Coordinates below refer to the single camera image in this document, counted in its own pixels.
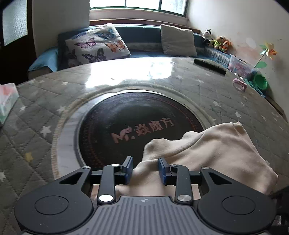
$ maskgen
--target window sill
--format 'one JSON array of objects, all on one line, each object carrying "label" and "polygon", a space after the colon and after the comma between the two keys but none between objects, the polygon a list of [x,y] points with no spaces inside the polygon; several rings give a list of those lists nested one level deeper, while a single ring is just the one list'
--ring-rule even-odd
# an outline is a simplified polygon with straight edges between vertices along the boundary
[{"label": "window sill", "polygon": [[152,10],[131,8],[103,8],[90,10],[90,21],[101,19],[145,19],[178,25],[187,25],[188,23],[188,19],[186,17]]}]

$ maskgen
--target tissue package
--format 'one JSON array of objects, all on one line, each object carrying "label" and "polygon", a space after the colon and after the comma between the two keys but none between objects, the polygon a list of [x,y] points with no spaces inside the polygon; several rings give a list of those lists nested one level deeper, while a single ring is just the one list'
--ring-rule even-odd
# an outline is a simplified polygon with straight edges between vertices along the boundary
[{"label": "tissue package", "polygon": [[0,127],[3,126],[18,97],[14,83],[0,85]]}]

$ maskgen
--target plastic storage box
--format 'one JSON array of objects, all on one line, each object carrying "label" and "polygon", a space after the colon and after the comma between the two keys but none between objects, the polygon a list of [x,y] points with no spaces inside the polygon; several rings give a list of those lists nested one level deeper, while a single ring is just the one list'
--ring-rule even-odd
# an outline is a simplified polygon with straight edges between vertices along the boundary
[{"label": "plastic storage box", "polygon": [[253,66],[245,64],[234,55],[231,55],[228,68],[233,73],[237,73],[243,79],[249,79],[254,71]]},{"label": "plastic storage box", "polygon": [[0,127],[3,126],[19,94],[14,83],[0,85]]}]

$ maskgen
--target butterfly pillow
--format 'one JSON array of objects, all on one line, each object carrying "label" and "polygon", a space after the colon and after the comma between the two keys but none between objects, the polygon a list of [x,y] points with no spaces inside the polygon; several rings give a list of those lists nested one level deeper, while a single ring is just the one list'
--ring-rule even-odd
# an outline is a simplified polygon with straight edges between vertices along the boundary
[{"label": "butterfly pillow", "polygon": [[76,34],[65,43],[70,54],[81,64],[119,59],[130,55],[127,46],[111,23]]}]

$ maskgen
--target orange plush toy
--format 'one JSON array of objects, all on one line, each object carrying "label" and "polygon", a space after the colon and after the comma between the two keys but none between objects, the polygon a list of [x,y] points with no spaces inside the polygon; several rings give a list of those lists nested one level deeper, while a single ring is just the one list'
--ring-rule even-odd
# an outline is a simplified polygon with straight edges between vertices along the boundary
[{"label": "orange plush toy", "polygon": [[225,41],[223,44],[223,47],[221,48],[221,52],[226,53],[226,51],[228,50],[228,47],[231,45],[231,42],[229,41]]}]

